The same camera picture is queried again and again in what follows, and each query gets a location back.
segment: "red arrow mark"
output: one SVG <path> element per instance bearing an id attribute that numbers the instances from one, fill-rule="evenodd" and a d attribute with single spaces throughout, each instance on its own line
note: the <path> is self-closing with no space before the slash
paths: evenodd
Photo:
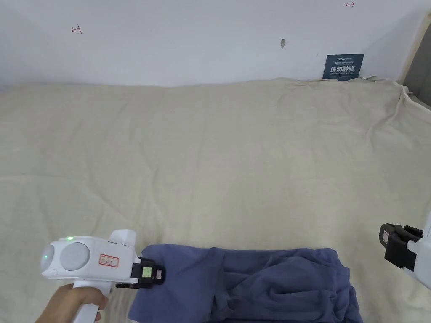
<path id="1" fill-rule="evenodd" d="M 74 33 L 74 32 L 75 32 L 75 30 L 79 30 L 79 32 L 82 34 L 82 31 L 81 31 L 81 29 L 79 28 L 79 25 L 78 25 L 78 28 L 75 28 L 75 29 L 73 29 L 73 27 L 72 27 L 72 33 Z"/>

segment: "sticker label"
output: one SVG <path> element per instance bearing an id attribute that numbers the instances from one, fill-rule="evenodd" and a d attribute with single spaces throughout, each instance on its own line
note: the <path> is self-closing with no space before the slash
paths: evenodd
<path id="1" fill-rule="evenodd" d="M 99 264 L 103 266 L 109 266 L 109 267 L 118 267 L 118 263 L 120 262 L 120 258 L 108 256 L 108 255 L 100 255 L 99 258 Z"/>
<path id="2" fill-rule="evenodd" d="M 153 269 L 150 267 L 142 268 L 142 278 L 150 278 L 152 271 L 153 271 Z"/>
<path id="3" fill-rule="evenodd" d="M 387 240 L 389 239 L 389 233 L 383 231 L 383 241 L 387 244 Z"/>

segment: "red-bordered label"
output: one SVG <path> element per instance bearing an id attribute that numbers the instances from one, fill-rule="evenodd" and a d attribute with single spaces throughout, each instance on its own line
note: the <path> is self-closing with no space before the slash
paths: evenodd
<path id="1" fill-rule="evenodd" d="M 103 255 L 103 254 L 100 255 L 99 264 L 101 264 L 103 266 L 117 268 L 119 263 L 120 263 L 120 258 L 108 256 L 108 255 Z"/>

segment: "red marking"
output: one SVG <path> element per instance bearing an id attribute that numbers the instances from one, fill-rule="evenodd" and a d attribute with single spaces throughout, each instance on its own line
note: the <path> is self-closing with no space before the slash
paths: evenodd
<path id="1" fill-rule="evenodd" d="M 78 25 L 78 28 L 75 28 L 75 29 L 73 29 L 73 27 L 72 27 L 72 33 L 74 33 L 74 32 L 75 32 L 75 30 L 79 30 L 79 32 L 82 34 L 82 31 L 81 31 L 81 29 L 79 28 L 79 25 Z"/>
<path id="2" fill-rule="evenodd" d="M 112 261 L 111 261 L 111 264 L 108 264 L 108 263 L 106 263 L 106 262 L 102 262 L 102 257 L 105 257 L 105 258 L 111 258 L 111 259 L 116 259 L 116 260 L 117 260 L 117 265 L 112 265 Z M 114 267 L 114 268 L 117 268 L 117 267 L 118 267 L 118 265 L 120 264 L 120 258 L 101 254 L 101 255 L 100 255 L 100 257 L 99 257 L 99 264 L 101 264 L 101 265 L 103 265 L 103 266 L 108 266 L 108 267 Z"/>

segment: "white sticker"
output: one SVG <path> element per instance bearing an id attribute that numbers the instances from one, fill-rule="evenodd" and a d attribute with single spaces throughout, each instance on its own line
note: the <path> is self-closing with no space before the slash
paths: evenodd
<path id="1" fill-rule="evenodd" d="M 118 263 L 120 262 L 120 259 L 113 256 L 108 255 L 100 255 L 99 258 L 99 264 L 103 266 L 109 266 L 109 267 L 118 267 Z"/>
<path id="2" fill-rule="evenodd" d="M 383 241 L 387 244 L 387 240 L 389 239 L 389 233 L 383 231 Z"/>

